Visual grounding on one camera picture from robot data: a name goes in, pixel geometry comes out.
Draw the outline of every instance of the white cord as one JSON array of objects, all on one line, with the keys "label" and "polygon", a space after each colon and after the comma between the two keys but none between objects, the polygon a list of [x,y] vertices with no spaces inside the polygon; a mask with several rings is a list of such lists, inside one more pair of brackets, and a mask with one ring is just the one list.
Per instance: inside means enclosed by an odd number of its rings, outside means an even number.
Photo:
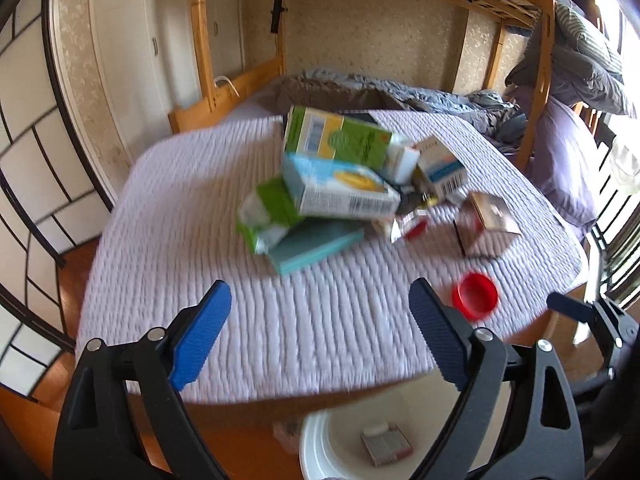
[{"label": "white cord", "polygon": [[231,85],[231,89],[234,91],[234,94],[240,97],[238,90],[236,90],[236,87],[231,82],[231,79],[229,79],[226,75],[218,75],[218,76],[215,76],[215,78],[213,78],[213,84],[216,86],[216,88],[218,88],[218,81],[226,81],[227,83],[229,83]]}]

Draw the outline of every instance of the white bin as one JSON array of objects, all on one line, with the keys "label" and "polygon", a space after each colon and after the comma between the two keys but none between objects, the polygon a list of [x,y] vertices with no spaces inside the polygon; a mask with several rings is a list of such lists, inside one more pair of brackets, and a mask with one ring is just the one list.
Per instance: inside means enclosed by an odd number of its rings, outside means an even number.
[{"label": "white bin", "polygon": [[[503,383],[472,469],[491,457],[510,391],[509,383]],[[300,466],[305,480],[408,479],[435,442],[458,395],[455,386],[435,371],[353,404],[312,413],[305,419],[300,437]],[[363,428],[384,422],[398,425],[414,453],[395,464],[373,467],[360,434]]]}]

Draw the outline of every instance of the barcode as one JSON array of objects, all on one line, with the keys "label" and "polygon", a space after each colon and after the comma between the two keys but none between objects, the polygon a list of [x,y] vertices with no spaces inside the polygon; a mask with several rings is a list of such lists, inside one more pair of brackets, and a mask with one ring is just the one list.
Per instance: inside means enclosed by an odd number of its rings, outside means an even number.
[{"label": "barcode", "polygon": [[442,190],[442,194],[447,196],[449,193],[453,193],[457,190],[460,186],[462,186],[462,175],[457,174],[454,175],[452,179],[440,184],[440,189]]},{"label": "barcode", "polygon": [[306,136],[306,151],[317,153],[320,149],[322,141],[322,130],[324,130],[324,119],[320,117],[311,117],[311,126]]},{"label": "barcode", "polygon": [[352,214],[391,215],[394,212],[393,208],[393,202],[376,200],[375,198],[352,196],[349,201],[349,213]]}]

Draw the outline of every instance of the pillow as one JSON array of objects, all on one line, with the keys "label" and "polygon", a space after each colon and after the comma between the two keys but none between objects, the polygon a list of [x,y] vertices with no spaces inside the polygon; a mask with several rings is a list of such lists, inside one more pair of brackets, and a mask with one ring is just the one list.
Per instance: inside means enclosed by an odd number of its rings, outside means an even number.
[{"label": "pillow", "polygon": [[[584,11],[571,0],[556,0],[556,2],[560,2],[561,4],[573,9],[580,16],[584,16]],[[527,41],[527,46],[524,51],[524,57],[535,57],[537,60],[540,57],[540,43],[542,38],[542,20],[537,20],[536,25],[533,27],[533,31],[530,34],[529,41]],[[558,30],[556,27],[556,43],[566,43],[566,39],[562,32]]]},{"label": "pillow", "polygon": [[[513,97],[529,113],[533,90],[518,87]],[[535,156],[527,177],[559,215],[575,227],[578,239],[598,218],[598,168],[595,140],[571,108],[549,97],[536,125]]]},{"label": "pillow", "polygon": [[559,2],[556,23],[575,50],[597,61],[607,72],[622,74],[622,57],[593,23]]},{"label": "pillow", "polygon": [[[536,85],[538,76],[537,52],[531,52],[519,62],[505,79],[507,85]],[[625,86],[593,59],[556,44],[551,53],[552,72],[550,95],[562,104],[573,106],[583,101],[601,112],[627,115],[635,119],[636,106],[626,93]]]}]

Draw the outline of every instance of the small white box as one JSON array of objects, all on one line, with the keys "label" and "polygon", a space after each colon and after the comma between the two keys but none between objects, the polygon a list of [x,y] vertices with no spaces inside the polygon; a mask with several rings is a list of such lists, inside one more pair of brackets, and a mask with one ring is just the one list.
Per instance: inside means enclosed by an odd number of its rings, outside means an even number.
[{"label": "small white box", "polygon": [[437,137],[427,137],[414,147],[420,151],[414,175],[421,191],[435,194],[443,200],[468,182],[462,162]]},{"label": "small white box", "polygon": [[385,165],[382,166],[380,175],[392,184],[408,184],[419,158],[420,152],[415,148],[390,144],[386,149]]}]

